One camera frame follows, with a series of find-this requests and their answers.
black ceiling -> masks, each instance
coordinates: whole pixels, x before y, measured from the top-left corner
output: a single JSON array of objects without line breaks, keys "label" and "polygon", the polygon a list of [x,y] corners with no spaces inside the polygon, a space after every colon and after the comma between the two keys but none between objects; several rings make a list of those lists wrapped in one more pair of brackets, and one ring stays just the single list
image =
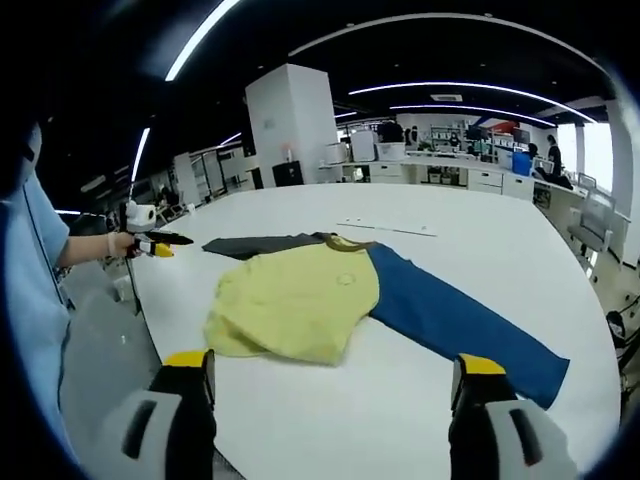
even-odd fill
[{"label": "black ceiling", "polygon": [[[613,21],[613,15],[608,21],[606,12],[562,2],[551,9],[539,2],[241,0],[205,37],[177,79],[164,82],[182,46],[219,0],[104,1],[101,9],[97,2],[62,3],[38,10],[42,19],[30,19],[31,29],[42,36],[41,60],[34,66],[31,54],[23,69],[37,79],[33,88],[44,92],[32,95],[44,105],[41,118],[53,117],[39,175],[60,208],[90,206],[99,191],[83,195],[79,187],[95,176],[108,176],[103,188],[122,177],[113,172],[132,165],[145,127],[151,134],[139,176],[167,166],[177,153],[215,145],[236,133],[246,121],[246,85],[287,61],[327,71],[336,105],[353,107],[362,116],[388,114],[392,105],[433,103],[429,94],[436,92],[460,93],[468,105],[525,114],[549,107],[468,88],[348,95],[398,82],[488,83],[560,102],[610,97],[601,72],[567,49],[514,28],[471,20],[388,23],[288,57],[347,24],[425,12],[488,13],[540,30],[603,62],[603,52],[615,55],[610,47],[625,21],[620,16]],[[600,118],[603,110],[591,113]],[[574,119],[562,114],[553,120]],[[126,187],[127,178],[121,183]]]}]

blue container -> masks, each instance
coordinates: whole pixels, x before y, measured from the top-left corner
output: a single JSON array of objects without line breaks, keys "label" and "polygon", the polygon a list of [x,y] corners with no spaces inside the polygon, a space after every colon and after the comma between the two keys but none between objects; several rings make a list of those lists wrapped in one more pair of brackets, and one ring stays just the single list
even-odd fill
[{"label": "blue container", "polygon": [[531,175],[531,157],[525,152],[513,152],[513,173],[528,177]]}]

window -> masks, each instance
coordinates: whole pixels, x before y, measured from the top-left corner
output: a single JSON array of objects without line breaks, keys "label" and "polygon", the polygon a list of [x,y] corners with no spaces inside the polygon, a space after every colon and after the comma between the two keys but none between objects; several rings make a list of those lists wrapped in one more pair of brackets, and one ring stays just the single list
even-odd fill
[{"label": "window", "polygon": [[608,123],[584,126],[584,173],[598,181],[598,187],[611,192],[613,183],[613,147]]},{"label": "window", "polygon": [[573,123],[558,125],[558,148],[562,155],[565,170],[575,172],[578,164],[578,150],[576,148],[576,126]]}]

light blue shirt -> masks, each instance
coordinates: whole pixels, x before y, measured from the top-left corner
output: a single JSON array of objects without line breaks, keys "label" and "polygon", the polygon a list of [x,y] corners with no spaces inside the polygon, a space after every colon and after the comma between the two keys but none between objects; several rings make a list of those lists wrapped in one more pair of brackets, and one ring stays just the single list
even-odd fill
[{"label": "light blue shirt", "polygon": [[54,211],[35,174],[3,203],[9,210],[4,265],[14,340],[37,404],[73,459],[58,406],[69,312],[51,270],[69,237],[69,228]]}]

hand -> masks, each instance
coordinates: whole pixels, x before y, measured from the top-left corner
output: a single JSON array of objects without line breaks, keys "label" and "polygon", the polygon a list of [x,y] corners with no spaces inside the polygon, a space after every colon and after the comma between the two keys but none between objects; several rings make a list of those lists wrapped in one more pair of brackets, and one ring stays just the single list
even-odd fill
[{"label": "hand", "polygon": [[[115,235],[114,244],[116,246],[116,257],[126,257],[128,248],[135,243],[133,235],[127,232],[119,232]],[[140,255],[140,251],[136,250],[136,257]]]}]

